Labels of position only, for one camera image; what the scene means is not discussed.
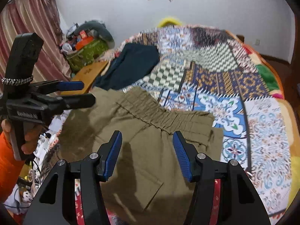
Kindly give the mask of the orange sleeve forearm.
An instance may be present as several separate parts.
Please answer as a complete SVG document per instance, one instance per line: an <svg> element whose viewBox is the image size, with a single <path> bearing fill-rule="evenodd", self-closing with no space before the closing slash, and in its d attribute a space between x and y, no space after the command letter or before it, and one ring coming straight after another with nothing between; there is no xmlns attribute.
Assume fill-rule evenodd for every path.
<svg viewBox="0 0 300 225"><path fill-rule="evenodd" d="M0 200L3 203L12 193L24 166L24 161L15 160L12 146L6 139L5 132L1 133L0 161Z"/></svg>

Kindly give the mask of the person left hand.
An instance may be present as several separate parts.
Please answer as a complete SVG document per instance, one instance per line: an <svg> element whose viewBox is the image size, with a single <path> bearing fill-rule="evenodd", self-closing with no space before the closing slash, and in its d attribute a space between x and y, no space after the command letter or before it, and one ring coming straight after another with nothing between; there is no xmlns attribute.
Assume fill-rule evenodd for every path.
<svg viewBox="0 0 300 225"><path fill-rule="evenodd" d="M11 144L10 132L12 131L12 126L10 121L4 119L1 122L1 128L5 135L6 140ZM39 135L44 127L42 125L35 125L31 130L28 130L24 135L25 144L22 145L21 150L26 155L32 154L37 147Z"/></svg>

